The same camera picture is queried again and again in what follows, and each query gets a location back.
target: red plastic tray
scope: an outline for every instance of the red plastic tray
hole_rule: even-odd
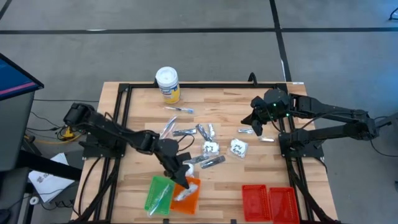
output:
[[[269,200],[274,224],[300,223],[296,198],[292,187],[270,187]]]
[[[267,187],[264,184],[242,185],[243,212],[247,222],[271,221]]]

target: green container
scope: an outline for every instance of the green container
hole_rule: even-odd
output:
[[[159,197],[167,185],[171,185],[171,189],[164,195],[157,207],[155,214],[168,215],[170,212],[170,204],[172,202],[174,182],[166,177],[154,176],[150,183],[147,201],[145,202],[145,211],[148,211],[154,206],[155,200]]]

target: monitor screen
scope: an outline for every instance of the monitor screen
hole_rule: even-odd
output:
[[[0,100],[43,88],[43,84],[0,54]]]

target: concrete floor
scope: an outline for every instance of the concrete floor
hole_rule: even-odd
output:
[[[0,0],[0,8],[5,3]],[[398,27],[387,21],[393,0],[276,0],[282,28]],[[0,30],[273,27],[269,1],[261,0],[12,0]],[[398,111],[398,32],[283,33],[294,82],[324,103]],[[0,52],[45,84],[41,99],[97,100],[105,81],[149,81],[170,65],[181,81],[283,81],[275,33],[0,35]],[[62,124],[71,102],[35,101],[32,111]],[[329,126],[319,121],[317,127]],[[30,127],[49,128],[31,116]],[[375,146],[398,154],[391,128]],[[38,145],[46,156],[80,151]],[[398,159],[369,142],[329,140],[323,145],[339,219],[346,223],[397,223]],[[76,190],[59,200],[75,198]],[[67,222],[71,210],[36,206],[32,223]]]

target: wooden tabletop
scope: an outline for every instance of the wooden tabletop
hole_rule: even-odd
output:
[[[98,112],[113,113],[118,85],[118,82],[104,84]],[[287,83],[287,87],[289,93],[306,95],[305,86],[302,83]],[[263,126],[263,135],[275,138],[275,142],[260,142],[255,134],[238,133],[239,128],[249,128],[249,126],[243,126],[240,121],[251,113],[251,100],[255,96],[263,97],[266,91],[266,88],[182,88],[181,100],[174,106],[195,109],[194,114],[188,114],[165,110],[164,106],[166,105],[162,95],[156,88],[133,89],[127,122],[128,128],[136,131],[151,129],[159,133],[173,115],[178,115],[176,129],[194,128],[198,123],[213,123],[216,141],[220,145],[221,154],[225,154],[226,162],[208,169],[200,168],[199,164],[195,166],[194,175],[201,179],[200,196],[195,215],[171,211],[167,217],[149,218],[144,211],[144,204],[150,182],[154,175],[163,175],[164,169],[155,156],[143,155],[135,149],[127,147],[126,154],[121,160],[111,222],[159,223],[163,218],[169,218],[171,223],[230,223],[231,219],[242,223],[244,222],[242,185],[266,184],[267,187],[288,187],[289,179],[285,159],[280,155],[277,130],[271,124]],[[299,128],[308,120],[295,118],[294,121],[296,127]],[[306,129],[313,128],[313,124],[306,127]],[[191,153],[192,157],[201,154],[201,145],[204,142],[200,134],[196,134],[195,138],[193,146],[186,150]],[[249,144],[244,159],[237,159],[226,154],[228,146],[234,138]],[[180,147],[185,147],[189,143],[190,139],[186,138],[180,143]],[[98,192],[103,160],[97,163],[87,181],[83,194],[83,209],[90,204]],[[83,180],[94,161],[95,159],[85,161],[78,192],[80,192]],[[325,168],[312,158],[303,158],[303,163],[310,193],[326,214],[337,219]],[[75,208],[79,203],[78,196],[79,194],[76,197]],[[106,212],[108,194],[104,198],[101,210],[102,219]],[[304,219],[306,215],[301,195],[299,200]]]

